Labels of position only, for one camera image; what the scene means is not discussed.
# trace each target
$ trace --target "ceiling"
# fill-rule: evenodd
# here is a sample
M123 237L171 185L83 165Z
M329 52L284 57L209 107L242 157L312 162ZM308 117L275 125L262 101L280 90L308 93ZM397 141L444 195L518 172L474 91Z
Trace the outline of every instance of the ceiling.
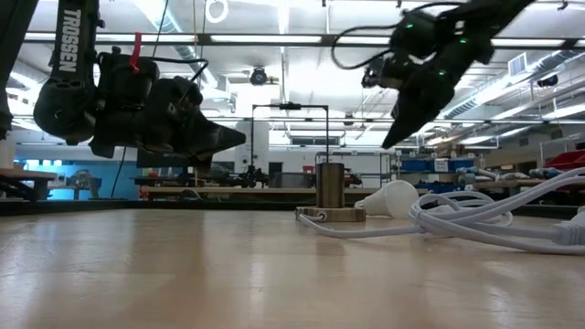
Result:
M403 1L402 9L422 3ZM504 30L500 37L583 37L583 3L571 1L566 10L558 11L556 8L559 1L538 1ZM170 0L169 13L185 33L336 34L354 26L397 23L401 10L396 8L395 1L337 0L327 1L327 7L322 7L321 4L321 0L228 0L227 17L215 24L204 19L205 0ZM156 28L149 17L162 14L164 1L101 0L100 5L101 18L106 22L106 28L101 32L154 33ZM40 0L29 31L54 31L57 6L58 2L55 0ZM211 16L217 17L221 14L222 5L214 3L209 9ZM438 13L447 7L435 9L435 13ZM98 51L109 50L109 47L98 47ZM48 74L51 51L50 45L25 44L20 50L19 60ZM132 49L122 47L122 51L130 53ZM153 51L153 47L145 46L141 53L152 55ZM331 60L328 48L286 48L285 56L280 47L204 47L198 51L210 61L208 69L216 76L228 77L232 82L242 82L242 78L246 78L247 72L252 68L264 67L269 76L275 77L280 83L284 81L288 101L329 105L334 117L343 117L345 113L352 112L357 118L388 118L388 111L397 97L394 90L363 89L360 85L363 71L337 68ZM337 56L349 64L362 61L377 52L379 48L341 48ZM508 60L521 53L522 51L516 50L498 50L490 65L475 63L458 85L455 100L463 100L466 95L475 94L476 87L506 74ZM177 52L169 46L158 47L156 56L179 58ZM284 77L283 58L286 72ZM192 74L187 65L160 63L160 70L169 75ZM234 83L231 92L239 97L249 90L248 86ZM278 95L274 97L273 87L265 86L255 90L254 95L261 98L263 91L258 90L270 93L269 99L279 98ZM490 100L489 105L501 106L501 111L515 107L526 98L527 93L522 93L526 90L529 90L526 84L518 85L500 98ZM238 109L236 114L225 113L228 116L237 114ZM485 117L485 111L467 113L465 118L489 119ZM386 126L380 124L377 128L385 129ZM350 129L362 128L361 125L356 125ZM378 142L378 137L374 137L375 130L367 133L371 133L372 143Z

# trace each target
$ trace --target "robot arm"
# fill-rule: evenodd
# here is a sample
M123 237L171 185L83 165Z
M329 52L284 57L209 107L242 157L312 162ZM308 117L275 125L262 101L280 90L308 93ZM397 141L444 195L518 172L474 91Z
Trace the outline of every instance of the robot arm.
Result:
M535 0L471 0L437 2L404 11L390 37L389 49L362 63L365 88L378 85L399 91L395 119L382 147L388 149L434 120L454 96L462 75L478 61L489 64L495 50L491 38L500 33ZM454 9L432 16L422 11L435 5ZM362 29L354 27L338 36ZM391 53L380 63L382 55ZM341 69L355 69L341 65Z
M2 49L5 44L11 47L0 61L4 83L0 83L0 135L2 128L4 135L9 130L12 119L1 96L37 0L11 3L21 10L14 11L11 25L0 35ZM156 61L205 62L204 69L205 59L129 56L116 47L112 53L96 54L97 28L104 27L99 0L59 0L57 24L52 71L34 109L43 131L70 145L92 138L91 150L99 156L112 158L115 146L135 147L179 154L202 169L209 168L214 153L245 143L245 134L210 122L201 112L203 96L194 83L201 71L191 80L159 79ZM94 64L101 72L98 86L93 82Z

